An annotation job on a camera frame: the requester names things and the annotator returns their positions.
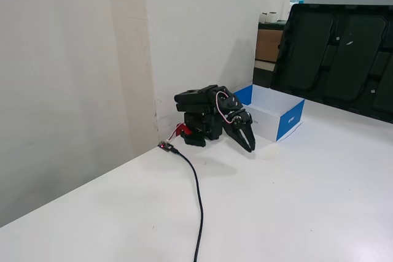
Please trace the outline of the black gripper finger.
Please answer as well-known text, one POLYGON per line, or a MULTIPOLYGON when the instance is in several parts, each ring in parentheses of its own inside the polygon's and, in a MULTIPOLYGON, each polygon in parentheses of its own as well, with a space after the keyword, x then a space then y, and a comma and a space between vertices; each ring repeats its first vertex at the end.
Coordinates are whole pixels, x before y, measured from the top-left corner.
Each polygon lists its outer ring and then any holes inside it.
POLYGON ((234 141, 236 141, 243 149, 245 150, 247 149, 247 143, 244 140, 243 129, 227 128, 224 130, 227 133, 227 135, 231 137, 234 141))
POLYGON ((243 127, 244 140, 247 143, 247 151, 255 150, 255 137, 252 131, 251 123, 245 123, 243 127))

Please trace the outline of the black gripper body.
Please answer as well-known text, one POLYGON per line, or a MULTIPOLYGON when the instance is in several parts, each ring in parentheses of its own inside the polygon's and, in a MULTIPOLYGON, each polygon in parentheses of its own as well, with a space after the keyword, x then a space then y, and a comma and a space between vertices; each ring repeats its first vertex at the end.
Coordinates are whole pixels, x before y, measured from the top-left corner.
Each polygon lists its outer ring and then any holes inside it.
POLYGON ((224 129, 243 129, 250 127, 252 124, 251 115, 242 107, 224 108, 222 113, 224 115, 222 123, 224 129))

